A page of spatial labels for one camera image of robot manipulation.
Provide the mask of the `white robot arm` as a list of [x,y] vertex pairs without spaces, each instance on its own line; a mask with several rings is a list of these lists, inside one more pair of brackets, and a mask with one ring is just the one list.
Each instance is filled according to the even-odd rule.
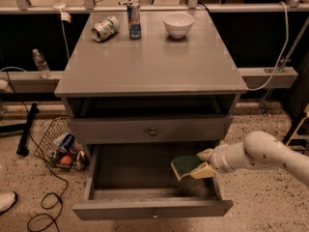
[[266,170],[278,167],[309,187],[309,158],[291,150],[264,131],[247,134],[242,142],[223,144],[197,154],[201,163],[190,175],[194,179],[211,178],[239,169]]

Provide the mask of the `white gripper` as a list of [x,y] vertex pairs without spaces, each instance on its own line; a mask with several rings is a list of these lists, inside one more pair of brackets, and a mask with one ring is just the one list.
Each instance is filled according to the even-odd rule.
[[218,173],[232,173],[246,166],[243,143],[219,145],[214,149],[206,149],[197,154],[197,157],[204,161],[190,172],[194,179],[206,179]]

